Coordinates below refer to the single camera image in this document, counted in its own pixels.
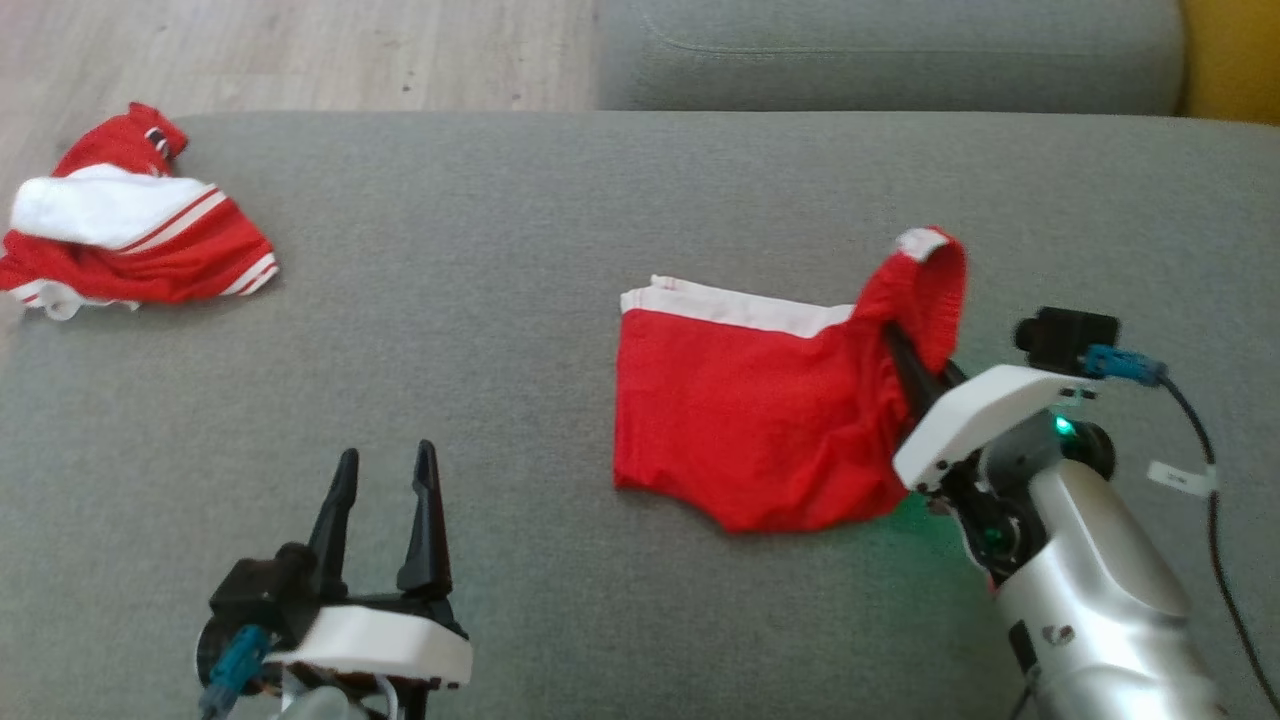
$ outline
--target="white cable label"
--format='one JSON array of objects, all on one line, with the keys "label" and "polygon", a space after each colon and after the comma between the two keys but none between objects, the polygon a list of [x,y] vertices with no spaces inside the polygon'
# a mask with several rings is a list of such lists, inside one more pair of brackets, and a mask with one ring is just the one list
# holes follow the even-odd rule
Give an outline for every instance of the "white cable label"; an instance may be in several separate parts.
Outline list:
[{"label": "white cable label", "polygon": [[1212,465],[1204,469],[1203,475],[1197,475],[1153,460],[1147,469],[1147,478],[1197,497],[1208,497],[1217,489],[1217,468]]}]

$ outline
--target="black cable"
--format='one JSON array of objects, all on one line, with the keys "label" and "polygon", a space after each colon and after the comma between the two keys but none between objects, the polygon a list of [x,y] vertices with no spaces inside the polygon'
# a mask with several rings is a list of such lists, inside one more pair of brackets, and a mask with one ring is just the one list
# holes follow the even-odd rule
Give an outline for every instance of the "black cable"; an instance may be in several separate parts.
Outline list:
[{"label": "black cable", "polygon": [[[1201,441],[1201,448],[1204,451],[1204,462],[1208,465],[1215,465],[1213,443],[1208,439],[1208,433],[1204,432],[1204,425],[1201,423],[1199,415],[1192,407],[1192,404],[1187,401],[1187,396],[1178,389],[1174,380],[1165,375],[1160,377],[1160,384],[1169,389],[1169,393],[1174,396],[1178,405],[1181,406],[1183,413],[1187,414],[1187,419],[1192,421],[1192,427],[1196,429],[1196,436]],[[1222,556],[1219,551],[1219,511],[1220,498],[1217,489],[1212,489],[1208,493],[1208,559],[1213,565],[1213,579],[1217,580],[1217,591],[1222,596],[1222,602],[1226,605],[1226,611],[1231,615],[1231,624],[1235,625],[1235,634],[1240,638],[1240,644],[1244,647],[1244,655],[1249,660],[1249,666],[1253,669],[1253,676],[1257,678],[1258,685],[1262,687],[1262,693],[1267,696],[1267,702],[1271,703],[1271,710],[1275,711],[1276,716],[1280,716],[1280,697],[1276,697],[1275,689],[1271,688],[1271,680],[1267,679],[1266,670],[1262,669],[1262,661],[1258,660],[1258,651],[1253,647],[1253,641],[1249,638],[1249,630],[1244,626],[1244,619],[1240,618],[1240,610],[1235,606],[1235,598],[1231,596],[1231,588],[1226,583],[1226,574],[1222,571]]]},{"label": "black cable", "polygon": [[1027,702],[1032,698],[1032,689],[1023,688],[1023,694],[1018,696],[1018,702],[1014,703],[1014,711],[1009,714],[1009,720],[1018,720],[1018,716],[1027,710]]}]

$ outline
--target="folded red garment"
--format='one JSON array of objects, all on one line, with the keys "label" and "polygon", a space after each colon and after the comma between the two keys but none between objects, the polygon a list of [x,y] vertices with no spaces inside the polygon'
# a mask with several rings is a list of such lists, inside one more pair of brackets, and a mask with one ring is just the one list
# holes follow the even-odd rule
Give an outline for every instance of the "folded red garment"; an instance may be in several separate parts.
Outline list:
[{"label": "folded red garment", "polygon": [[271,245],[236,202],[173,177],[186,146],[137,102],[84,135],[50,177],[18,190],[0,290],[65,320],[84,305],[250,295],[271,279]]},{"label": "folded red garment", "polygon": [[689,502],[730,532],[806,532],[890,512],[906,401],[899,323],[941,373],[963,246],[913,229],[856,305],[819,307],[654,277],[622,296],[614,484]]}]

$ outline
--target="gray couch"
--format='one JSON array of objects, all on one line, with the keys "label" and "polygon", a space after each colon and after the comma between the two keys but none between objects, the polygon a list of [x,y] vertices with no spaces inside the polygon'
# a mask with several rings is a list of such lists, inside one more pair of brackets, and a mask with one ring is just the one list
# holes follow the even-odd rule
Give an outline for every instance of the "gray couch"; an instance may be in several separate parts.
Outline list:
[{"label": "gray couch", "polygon": [[602,0],[609,110],[1170,114],[1178,0]]},{"label": "gray couch", "polygon": [[[28,318],[0,373],[0,717],[195,716],[230,564],[305,539],[364,452],[347,574],[389,589],[415,443],[440,448],[475,682],[433,717],[1005,717],[980,575],[919,500],[727,537],[611,484],[617,296],[650,273],[850,301],[938,223],[972,284],[956,360],[1019,361],[1039,305],[1112,311],[1221,455],[1224,556],[1280,673],[1280,131],[986,114],[239,114],[179,119],[182,170],[275,242],[260,296]],[[1194,598],[1233,717],[1262,716],[1165,395],[1107,389],[1116,487]],[[241,719],[265,717],[251,703]]]}]

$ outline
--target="yellow cushion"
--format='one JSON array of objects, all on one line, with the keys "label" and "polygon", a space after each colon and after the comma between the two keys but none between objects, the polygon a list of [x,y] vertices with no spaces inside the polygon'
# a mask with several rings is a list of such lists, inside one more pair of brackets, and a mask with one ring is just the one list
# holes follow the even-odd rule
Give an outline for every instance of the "yellow cushion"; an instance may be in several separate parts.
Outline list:
[{"label": "yellow cushion", "polygon": [[1183,0],[1194,118],[1280,124],[1280,0]]}]

